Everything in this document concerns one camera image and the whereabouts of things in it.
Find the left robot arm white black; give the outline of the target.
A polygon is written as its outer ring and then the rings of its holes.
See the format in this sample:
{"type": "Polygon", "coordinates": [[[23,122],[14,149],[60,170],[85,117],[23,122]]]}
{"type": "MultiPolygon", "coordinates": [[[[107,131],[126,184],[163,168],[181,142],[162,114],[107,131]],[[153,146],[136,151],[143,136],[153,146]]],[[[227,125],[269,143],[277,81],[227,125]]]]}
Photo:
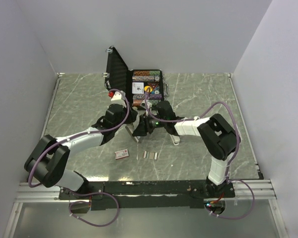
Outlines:
{"type": "Polygon", "coordinates": [[[49,134],[43,136],[24,164],[24,169],[29,172],[29,187],[65,187],[76,199],[85,198],[88,180],[83,175],[66,169],[69,157],[106,144],[114,138],[122,125],[134,123],[138,118],[136,107],[111,104],[105,115],[82,132],[59,138],[49,134]]]}

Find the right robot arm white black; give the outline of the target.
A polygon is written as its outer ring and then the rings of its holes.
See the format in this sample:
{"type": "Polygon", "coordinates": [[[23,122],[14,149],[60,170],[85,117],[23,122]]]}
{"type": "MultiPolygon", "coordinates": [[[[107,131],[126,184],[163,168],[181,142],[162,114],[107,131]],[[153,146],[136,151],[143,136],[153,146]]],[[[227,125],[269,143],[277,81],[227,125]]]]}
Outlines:
{"type": "Polygon", "coordinates": [[[161,101],[156,105],[157,114],[149,111],[144,101],[146,112],[140,116],[139,124],[133,129],[133,137],[144,137],[156,128],[165,128],[169,135],[198,136],[204,142],[212,156],[211,168],[206,179],[207,192],[211,197],[218,197],[224,192],[228,184],[229,167],[237,155],[240,145],[238,128],[230,107],[224,102],[216,102],[200,117],[192,119],[176,116],[168,101],[161,101]],[[233,125],[220,114],[204,117],[215,105],[221,104],[228,111],[233,125]]]}

